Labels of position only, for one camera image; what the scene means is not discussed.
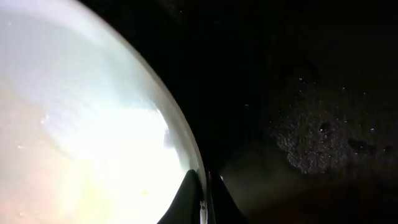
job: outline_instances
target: dark background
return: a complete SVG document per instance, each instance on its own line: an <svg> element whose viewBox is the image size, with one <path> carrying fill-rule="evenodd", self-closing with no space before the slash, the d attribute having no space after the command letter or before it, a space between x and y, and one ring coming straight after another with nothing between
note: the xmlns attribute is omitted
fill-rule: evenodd
<svg viewBox="0 0 398 224"><path fill-rule="evenodd" d="M397 147L396 2L82 2L157 72L181 107L205 166L222 173L250 221L363 223L394 217L394 156L382 160L378 175L345 168L303 175L269 130L270 122L289 112L296 82L304 78L317 83L316 95L347 89L333 98L350 99L341 104L354 111L348 138L370 144L359 128L369 124L377 127L378 149Z"/></svg>

